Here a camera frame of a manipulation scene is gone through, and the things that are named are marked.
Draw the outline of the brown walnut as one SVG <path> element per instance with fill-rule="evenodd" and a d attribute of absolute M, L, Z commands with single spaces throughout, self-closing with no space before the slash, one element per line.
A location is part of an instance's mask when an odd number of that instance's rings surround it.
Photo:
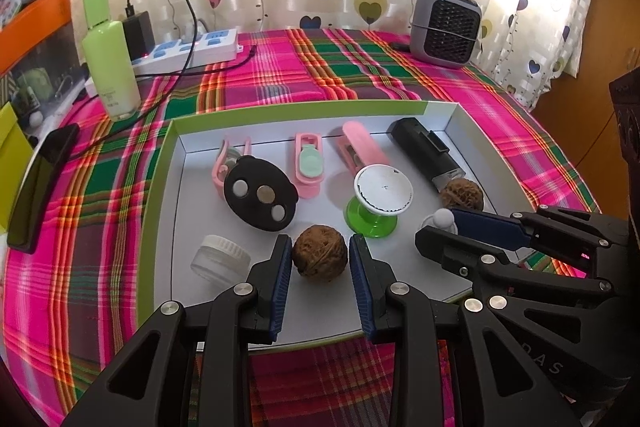
<path fill-rule="evenodd" d="M 450 180 L 439 193 L 445 208 L 484 210 L 484 192 L 475 182 L 458 178 Z"/>
<path fill-rule="evenodd" d="M 309 280 L 331 282 L 347 265 L 343 235 L 327 225 L 311 225 L 300 234 L 292 252 L 298 273 Z"/>

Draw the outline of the black oval button case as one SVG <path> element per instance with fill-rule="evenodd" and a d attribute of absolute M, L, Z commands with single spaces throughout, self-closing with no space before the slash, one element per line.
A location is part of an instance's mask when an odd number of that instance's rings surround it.
<path fill-rule="evenodd" d="M 295 216 L 298 192 L 278 166 L 245 155 L 224 179 L 224 199 L 247 225 L 265 232 L 280 232 Z"/>

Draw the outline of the green white spool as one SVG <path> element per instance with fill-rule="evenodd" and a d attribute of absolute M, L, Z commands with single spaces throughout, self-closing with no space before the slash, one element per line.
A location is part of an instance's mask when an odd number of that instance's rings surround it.
<path fill-rule="evenodd" d="M 413 201 L 413 186 L 405 174 L 390 165 L 360 169 L 354 179 L 355 195 L 344 216 L 349 228 L 370 239 L 382 239 L 395 231 L 398 217 Z"/>

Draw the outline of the pink clip with green disc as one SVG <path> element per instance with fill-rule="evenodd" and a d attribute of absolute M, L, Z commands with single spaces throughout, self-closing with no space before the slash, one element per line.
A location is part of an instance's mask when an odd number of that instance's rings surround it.
<path fill-rule="evenodd" d="M 294 146 L 294 185 L 299 197 L 311 199 L 318 196 L 323 176 L 322 136 L 297 133 Z"/>

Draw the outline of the white shallow box tray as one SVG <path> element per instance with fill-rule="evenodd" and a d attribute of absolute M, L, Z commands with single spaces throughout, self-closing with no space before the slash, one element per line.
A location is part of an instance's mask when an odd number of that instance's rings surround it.
<path fill-rule="evenodd" d="M 352 174 L 337 150 L 346 122 L 367 128 L 390 163 L 412 183 L 414 199 L 395 231 L 373 239 L 373 257 L 388 262 L 398 280 L 428 297 L 451 301 L 465 295 L 470 284 L 433 261 L 422 258 L 413 237 L 423 219 L 435 211 L 439 198 L 407 155 L 388 135 L 394 121 L 412 116 L 449 147 L 465 174 L 485 195 L 487 210 L 501 216 L 531 210 L 524 188 L 509 164 L 478 124 L 456 103 L 343 101 L 255 106 L 177 118 L 169 124 L 160 148 L 145 204 L 137 281 L 137 318 L 146 320 L 166 300 L 186 306 L 205 303 L 215 286 L 196 275 L 191 262 L 203 239 L 215 234 L 243 247 L 253 262 L 267 259 L 276 238 L 244 223 L 218 195 L 212 170 L 221 145 L 250 143 L 253 154 L 291 171 L 294 139 L 299 132 L 321 136 L 324 178 L 318 196 L 301 200 L 288 226 L 297 236 L 311 225 L 347 231 L 344 209 L 354 194 Z"/>

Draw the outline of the black rectangular device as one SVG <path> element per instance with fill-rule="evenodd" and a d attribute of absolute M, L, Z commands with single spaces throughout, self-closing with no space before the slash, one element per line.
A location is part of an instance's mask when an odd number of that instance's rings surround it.
<path fill-rule="evenodd" d="M 396 120 L 390 126 L 390 135 L 437 192 L 450 181 L 465 176 L 465 171 L 451 157 L 449 147 L 416 118 Z"/>

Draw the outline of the grey portable heater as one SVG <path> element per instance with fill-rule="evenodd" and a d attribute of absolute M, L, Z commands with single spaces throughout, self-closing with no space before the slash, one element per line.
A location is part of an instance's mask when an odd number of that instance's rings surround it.
<path fill-rule="evenodd" d="M 416 0 L 409 49 L 418 61 L 461 68 L 471 61 L 482 10 L 474 0 Z"/>

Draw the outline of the black smartphone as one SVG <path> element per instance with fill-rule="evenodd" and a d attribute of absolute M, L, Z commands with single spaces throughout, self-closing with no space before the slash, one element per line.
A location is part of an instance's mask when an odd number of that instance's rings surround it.
<path fill-rule="evenodd" d="M 8 246 L 32 254 L 56 181 L 75 146 L 80 127 L 68 124 L 43 140 L 18 193 L 8 231 Z"/>

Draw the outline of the white blue power strip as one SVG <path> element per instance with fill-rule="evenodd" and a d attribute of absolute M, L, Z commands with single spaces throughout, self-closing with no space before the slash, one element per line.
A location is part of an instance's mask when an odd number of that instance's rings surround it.
<path fill-rule="evenodd" d="M 131 62 L 134 73 L 139 75 L 162 75 L 180 72 L 190 50 L 193 50 L 187 68 L 233 61 L 241 47 L 238 31 L 216 30 L 196 37 L 195 44 L 184 39 L 158 44 L 145 56 Z"/>

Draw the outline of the yellow-green box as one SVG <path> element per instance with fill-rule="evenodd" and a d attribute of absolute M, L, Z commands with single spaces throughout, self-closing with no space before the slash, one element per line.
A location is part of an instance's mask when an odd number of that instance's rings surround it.
<path fill-rule="evenodd" d="M 25 176 L 32 147 L 17 122 L 10 103 L 0 112 L 0 230 L 4 234 L 9 224 L 18 191 Z"/>

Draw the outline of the black power adapter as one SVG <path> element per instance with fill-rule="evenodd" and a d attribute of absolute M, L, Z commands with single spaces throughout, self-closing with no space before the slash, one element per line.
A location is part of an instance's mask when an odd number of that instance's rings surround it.
<path fill-rule="evenodd" d="M 155 48 L 155 39 L 148 11 L 134 13 L 122 22 L 131 61 L 148 56 Z"/>

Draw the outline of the green lotion bottle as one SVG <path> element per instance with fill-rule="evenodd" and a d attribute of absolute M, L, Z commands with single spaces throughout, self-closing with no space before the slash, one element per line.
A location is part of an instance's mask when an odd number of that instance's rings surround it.
<path fill-rule="evenodd" d="M 87 33 L 81 40 L 96 93 L 111 120 L 130 117 L 141 98 L 126 43 L 124 26 L 114 20 L 108 0 L 82 0 Z"/>

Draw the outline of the orange storage box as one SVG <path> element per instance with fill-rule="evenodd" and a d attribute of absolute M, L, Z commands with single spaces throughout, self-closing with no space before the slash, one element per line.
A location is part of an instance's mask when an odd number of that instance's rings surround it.
<path fill-rule="evenodd" d="M 72 20 L 70 0 L 36 0 L 19 12 L 0 34 L 0 74 Z"/>

